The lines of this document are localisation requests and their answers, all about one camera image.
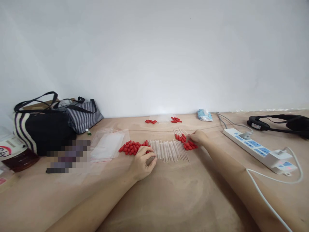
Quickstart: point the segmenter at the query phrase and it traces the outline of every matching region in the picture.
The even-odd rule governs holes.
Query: black headset
[[[260,118],[278,118],[285,121],[274,123],[286,123],[286,127],[290,130],[279,130],[270,128],[270,126],[260,121]],[[279,114],[279,115],[265,115],[265,116],[250,116],[247,124],[257,130],[263,131],[277,131],[291,134],[298,134],[306,139],[309,139],[309,118],[295,114]]]

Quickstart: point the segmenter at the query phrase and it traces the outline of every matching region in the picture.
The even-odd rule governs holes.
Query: white cable
[[[251,132],[253,132],[253,130],[252,130],[250,127],[247,127],[247,126],[245,126],[245,125],[236,124],[236,123],[232,122],[230,119],[228,119],[227,117],[225,117],[224,115],[219,114],[219,112],[211,112],[211,113],[217,114],[218,117],[219,117],[219,120],[220,120],[221,122],[223,122],[223,121],[222,121],[222,119],[220,118],[220,116],[224,117],[226,120],[228,120],[230,123],[232,123],[232,124],[234,124],[234,125],[236,125],[236,126],[246,127],[246,128],[249,129]]]
[[[294,159],[295,159],[296,165],[297,165],[297,167],[299,168],[300,176],[299,176],[299,178],[298,178],[297,181],[286,182],[286,181],[277,180],[277,179],[274,179],[274,178],[265,176],[265,175],[263,175],[263,174],[261,174],[261,173],[259,173],[259,172],[257,172],[257,171],[254,171],[254,170],[252,170],[252,169],[246,169],[246,171],[247,171],[248,175],[250,176],[250,178],[251,178],[251,180],[252,180],[252,182],[253,182],[255,188],[257,189],[257,192],[260,194],[261,198],[264,200],[264,202],[266,203],[266,205],[270,208],[270,210],[274,213],[274,215],[278,218],[278,220],[283,224],[283,226],[284,226],[289,232],[293,232],[293,231],[290,229],[290,227],[284,222],[284,220],[279,216],[279,214],[274,210],[274,208],[269,204],[269,202],[266,200],[266,198],[264,197],[263,193],[262,193],[261,190],[259,189],[257,183],[255,182],[253,176],[252,176],[251,173],[250,173],[250,171],[251,171],[251,172],[260,174],[261,176],[264,176],[264,177],[266,177],[266,178],[268,178],[268,179],[272,179],[272,180],[275,180],[275,181],[278,181],[278,182],[281,182],[281,183],[285,183],[285,184],[296,184],[296,183],[301,182],[301,181],[303,180],[303,178],[304,178],[303,170],[302,170],[302,168],[301,168],[301,166],[300,166],[300,164],[299,164],[299,162],[298,162],[298,159],[297,159],[296,155],[295,155],[294,152],[292,151],[292,149],[289,148],[289,147],[286,147],[286,148],[288,148],[288,149],[290,150],[290,152],[292,153],[292,156],[293,156]]]

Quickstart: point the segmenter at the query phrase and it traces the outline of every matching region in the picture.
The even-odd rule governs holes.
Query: white power strip
[[[245,140],[239,135],[242,134],[238,130],[231,128],[223,131],[227,137],[237,143],[241,148],[250,153],[254,158],[263,163],[266,167],[277,174],[285,174],[290,176],[292,171],[296,170],[297,167],[287,160],[292,156],[288,153],[277,156],[276,154],[269,154],[271,151],[252,139]]]

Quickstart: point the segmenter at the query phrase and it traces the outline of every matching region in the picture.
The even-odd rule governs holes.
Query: hand
[[[157,156],[155,153],[153,153],[152,148],[141,146],[138,149],[138,152],[135,155],[134,160],[132,161],[128,171],[128,173],[133,177],[134,180],[142,180],[151,173],[158,160],[158,158],[155,157],[154,160],[151,161],[149,166],[147,166],[146,161],[152,156]]]
[[[201,130],[196,130],[192,134],[189,135],[189,138],[195,142],[201,143],[203,140],[207,140],[208,136]]]

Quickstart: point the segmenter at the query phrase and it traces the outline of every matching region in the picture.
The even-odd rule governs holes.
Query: blue package
[[[210,112],[208,112],[208,110],[199,109],[199,111],[197,112],[197,116],[202,121],[212,121],[211,114]]]

